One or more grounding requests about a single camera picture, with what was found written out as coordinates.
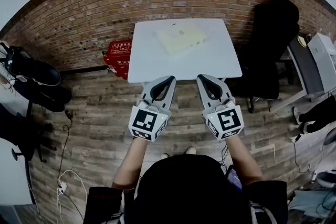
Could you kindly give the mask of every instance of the printer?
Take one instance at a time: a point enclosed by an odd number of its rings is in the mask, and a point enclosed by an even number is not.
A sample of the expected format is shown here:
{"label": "printer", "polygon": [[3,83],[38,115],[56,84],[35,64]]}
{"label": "printer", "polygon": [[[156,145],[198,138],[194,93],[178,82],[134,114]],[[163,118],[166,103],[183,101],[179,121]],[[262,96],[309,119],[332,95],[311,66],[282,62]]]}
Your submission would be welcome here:
{"label": "printer", "polygon": [[308,48],[319,70],[324,92],[330,92],[336,88],[336,47],[329,37],[317,33],[308,43]]}

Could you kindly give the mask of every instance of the wooden floor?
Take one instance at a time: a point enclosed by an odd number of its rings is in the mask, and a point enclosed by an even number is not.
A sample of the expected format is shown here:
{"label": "wooden floor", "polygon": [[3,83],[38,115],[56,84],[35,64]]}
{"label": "wooden floor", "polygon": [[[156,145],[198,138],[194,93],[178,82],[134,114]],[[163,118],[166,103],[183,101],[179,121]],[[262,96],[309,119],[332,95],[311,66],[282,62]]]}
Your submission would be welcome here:
{"label": "wooden floor", "polygon": [[[132,141],[128,121],[142,86],[128,84],[106,70],[65,76],[62,85],[72,90],[73,99],[67,109],[74,115],[62,171],[72,169],[78,173],[87,190],[92,186],[111,186],[113,176]],[[280,97],[285,98],[299,89],[283,82],[280,91]],[[293,144],[289,139],[298,134],[298,130],[290,132],[288,129],[294,123],[291,107],[270,113],[268,102],[259,100],[255,113],[250,114],[245,99],[237,98],[236,101],[241,105],[245,122],[241,138],[266,178],[286,181],[288,194],[306,183],[310,175],[299,173],[294,162]],[[311,106],[304,100],[299,105],[304,110]],[[148,145],[142,173],[158,161],[162,153],[181,154],[189,146],[195,146],[198,154],[222,159],[221,150],[225,142],[218,142],[204,125],[202,109],[196,82],[178,82],[171,106],[172,117],[159,139]],[[67,137],[62,127],[70,122],[64,113],[52,113],[37,105],[33,106],[32,114],[36,121],[53,125],[53,131],[46,134],[46,142],[57,150],[43,147],[47,163],[41,163],[37,156],[30,163],[32,188],[39,213],[32,206],[21,206],[17,207],[18,214],[22,223],[56,223],[56,177]],[[302,170],[308,164],[311,169],[316,167],[321,158],[324,137],[330,129],[331,126],[327,126],[302,137],[297,143],[297,162]],[[333,145],[326,146],[324,156],[333,152],[333,149]],[[80,180],[73,174],[65,175],[63,180],[68,183],[68,195],[84,214],[86,196]],[[70,200],[60,196],[60,201],[64,223],[82,223]]]}

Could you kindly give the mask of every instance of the person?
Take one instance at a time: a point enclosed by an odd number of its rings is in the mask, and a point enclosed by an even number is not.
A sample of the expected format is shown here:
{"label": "person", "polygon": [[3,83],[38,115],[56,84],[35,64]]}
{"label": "person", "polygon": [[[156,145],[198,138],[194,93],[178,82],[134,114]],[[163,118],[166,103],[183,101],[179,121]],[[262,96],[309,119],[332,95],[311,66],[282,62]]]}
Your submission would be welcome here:
{"label": "person", "polygon": [[242,188],[227,179],[220,162],[190,147],[186,154],[163,154],[134,198],[147,143],[133,139],[111,188],[90,188],[84,224],[287,223],[287,184],[264,180],[238,135],[226,144]]}
{"label": "person", "polygon": [[336,121],[336,99],[335,96],[330,96],[314,106],[307,113],[300,113],[295,106],[293,115],[298,125],[301,126],[303,134],[316,132],[329,123]]}

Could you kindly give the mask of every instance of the phone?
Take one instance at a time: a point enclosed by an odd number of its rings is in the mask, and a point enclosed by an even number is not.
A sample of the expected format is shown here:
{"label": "phone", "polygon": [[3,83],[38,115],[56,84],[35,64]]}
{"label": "phone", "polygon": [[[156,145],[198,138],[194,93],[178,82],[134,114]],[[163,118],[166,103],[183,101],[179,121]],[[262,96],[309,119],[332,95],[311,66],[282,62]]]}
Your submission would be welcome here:
{"label": "phone", "polygon": [[238,178],[238,175],[234,169],[233,165],[230,165],[229,169],[226,172],[226,179],[232,183],[233,185],[235,185],[237,188],[242,189],[243,186]]}

